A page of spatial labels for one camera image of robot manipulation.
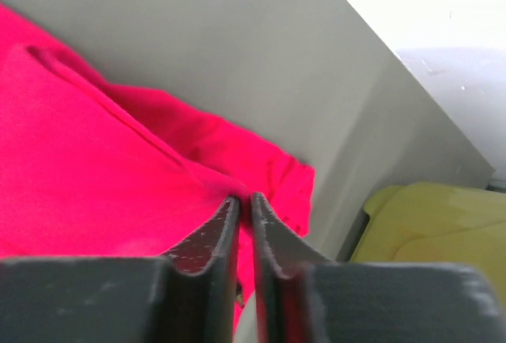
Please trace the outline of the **red t shirt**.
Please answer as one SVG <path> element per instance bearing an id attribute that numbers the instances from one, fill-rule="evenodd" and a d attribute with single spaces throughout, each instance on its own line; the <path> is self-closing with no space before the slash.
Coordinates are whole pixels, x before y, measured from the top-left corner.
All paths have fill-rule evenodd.
<path id="1" fill-rule="evenodd" d="M 154 256 L 228 196 L 306 236 L 315 170 L 159 89 L 115 84 L 1 8 L 1 256 Z"/>

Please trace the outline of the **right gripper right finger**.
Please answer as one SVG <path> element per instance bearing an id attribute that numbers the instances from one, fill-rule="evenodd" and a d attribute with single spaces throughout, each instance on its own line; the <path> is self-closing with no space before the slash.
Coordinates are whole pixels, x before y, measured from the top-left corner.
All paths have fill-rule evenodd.
<path id="1" fill-rule="evenodd" d="M 502 342 L 489 282 L 454 263 L 339 263 L 251 200 L 261 342 Z"/>

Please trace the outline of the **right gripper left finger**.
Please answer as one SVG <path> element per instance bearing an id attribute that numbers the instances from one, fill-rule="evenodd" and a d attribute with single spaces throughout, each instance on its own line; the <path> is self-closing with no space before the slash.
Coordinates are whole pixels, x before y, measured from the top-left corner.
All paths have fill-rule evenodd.
<path id="1" fill-rule="evenodd" d="M 230 342 L 240 203 L 150 258 L 1 263 L 4 342 Z"/>

